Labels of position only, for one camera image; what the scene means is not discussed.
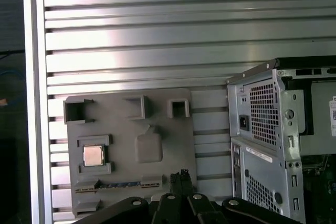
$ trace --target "white label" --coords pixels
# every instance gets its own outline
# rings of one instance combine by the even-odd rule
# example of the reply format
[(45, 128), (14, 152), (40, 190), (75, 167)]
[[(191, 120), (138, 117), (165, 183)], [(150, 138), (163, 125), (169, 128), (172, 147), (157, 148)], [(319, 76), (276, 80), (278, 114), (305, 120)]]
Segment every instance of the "white label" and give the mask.
[(273, 163), (273, 159), (263, 153), (260, 153), (258, 151), (255, 151), (254, 149), (251, 149), (249, 147), (246, 147), (246, 150), (250, 153), (252, 153), (253, 155), (256, 155), (257, 157), (262, 158), (263, 160), (266, 160), (267, 162)]
[(329, 102), (330, 107), (330, 121), (331, 121), (331, 135), (336, 136), (336, 97)]

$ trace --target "circuit board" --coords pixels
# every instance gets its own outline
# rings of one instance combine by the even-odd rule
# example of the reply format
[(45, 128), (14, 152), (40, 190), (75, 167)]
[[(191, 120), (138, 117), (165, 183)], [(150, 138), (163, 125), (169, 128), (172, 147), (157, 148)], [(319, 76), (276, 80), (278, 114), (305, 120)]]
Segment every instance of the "circuit board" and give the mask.
[(306, 224), (336, 224), (336, 155), (302, 159)]

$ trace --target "blue cable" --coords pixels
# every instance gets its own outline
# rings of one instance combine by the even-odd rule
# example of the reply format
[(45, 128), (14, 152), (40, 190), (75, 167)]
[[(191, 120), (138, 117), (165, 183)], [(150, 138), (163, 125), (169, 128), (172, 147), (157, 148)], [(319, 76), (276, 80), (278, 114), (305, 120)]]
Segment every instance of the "blue cable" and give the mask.
[[(4, 76), (6, 74), (14, 74), (16, 76), (18, 76), (21, 80), (25, 81), (26, 78), (18, 71), (15, 71), (15, 70), (4, 70), (4, 71), (0, 71), (0, 76)], [(22, 98), (24, 97), (24, 95), (21, 95), (17, 98), (15, 98), (13, 101), (7, 103), (7, 105), (5, 106), (0, 106), (1, 107), (7, 107), (7, 106), (10, 106), (10, 105), (14, 105), (16, 103), (18, 103)]]

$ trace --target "screw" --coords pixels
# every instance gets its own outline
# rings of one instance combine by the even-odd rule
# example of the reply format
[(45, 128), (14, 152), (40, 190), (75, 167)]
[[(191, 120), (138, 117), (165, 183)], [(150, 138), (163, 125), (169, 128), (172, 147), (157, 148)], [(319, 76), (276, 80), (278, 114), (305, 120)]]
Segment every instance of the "screw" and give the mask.
[(136, 201), (133, 201), (132, 204), (135, 206), (138, 206), (138, 205), (141, 205), (141, 201), (136, 200)]
[(193, 196), (193, 198), (194, 198), (194, 199), (201, 199), (201, 198), (202, 198), (202, 195), (200, 195), (200, 194), (195, 194), (195, 195)]
[(239, 202), (236, 201), (236, 200), (234, 200), (234, 199), (232, 199), (232, 200), (229, 201), (229, 204), (230, 204), (231, 206), (238, 206), (238, 205), (239, 205)]

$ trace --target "black cable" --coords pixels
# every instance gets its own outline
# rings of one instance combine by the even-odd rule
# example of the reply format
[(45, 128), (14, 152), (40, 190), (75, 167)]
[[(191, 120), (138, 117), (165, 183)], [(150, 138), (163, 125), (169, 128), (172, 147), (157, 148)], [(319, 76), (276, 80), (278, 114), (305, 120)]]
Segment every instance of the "black cable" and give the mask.
[(0, 60), (3, 60), (5, 58), (7, 58), (8, 56), (11, 55), (16, 55), (16, 54), (24, 54), (26, 52), (26, 50), (21, 49), (21, 50), (8, 50), (8, 51), (2, 51), (0, 52), (0, 55), (4, 55), (0, 58)]

